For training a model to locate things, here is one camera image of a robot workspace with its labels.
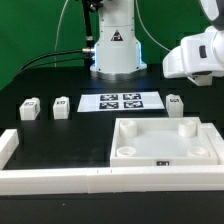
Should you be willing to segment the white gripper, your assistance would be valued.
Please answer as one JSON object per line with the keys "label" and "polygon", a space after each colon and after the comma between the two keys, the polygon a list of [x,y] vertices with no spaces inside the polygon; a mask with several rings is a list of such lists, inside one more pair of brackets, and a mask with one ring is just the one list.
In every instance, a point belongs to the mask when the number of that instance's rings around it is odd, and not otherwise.
{"label": "white gripper", "polygon": [[163,60],[165,78],[188,78],[197,86],[209,86],[224,77],[224,31],[213,26],[204,33],[184,37]]}

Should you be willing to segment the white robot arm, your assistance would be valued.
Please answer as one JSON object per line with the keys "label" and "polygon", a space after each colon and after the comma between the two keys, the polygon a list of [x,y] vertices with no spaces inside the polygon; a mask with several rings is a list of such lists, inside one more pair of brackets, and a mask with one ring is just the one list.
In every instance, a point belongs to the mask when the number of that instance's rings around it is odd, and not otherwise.
{"label": "white robot arm", "polygon": [[[99,14],[100,37],[93,48],[95,77],[129,79],[146,70],[141,44],[135,37],[137,0],[88,0]],[[163,59],[166,78],[186,77],[198,86],[224,77],[224,0],[198,0],[211,23],[203,33],[185,37]]]}

